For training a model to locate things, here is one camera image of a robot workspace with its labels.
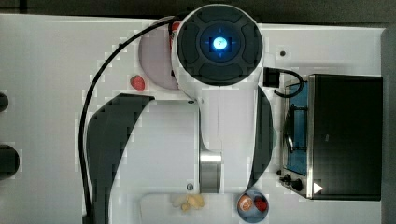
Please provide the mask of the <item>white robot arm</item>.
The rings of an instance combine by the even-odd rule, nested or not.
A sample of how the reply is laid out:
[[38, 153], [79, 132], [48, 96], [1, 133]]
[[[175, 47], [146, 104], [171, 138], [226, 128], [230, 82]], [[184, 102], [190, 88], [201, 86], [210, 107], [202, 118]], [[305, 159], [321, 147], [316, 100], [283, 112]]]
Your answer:
[[90, 119], [86, 149], [95, 224], [141, 224], [156, 193], [241, 193], [272, 153], [272, 111], [259, 80], [264, 40], [243, 10], [213, 4], [180, 21], [177, 90], [121, 93]]

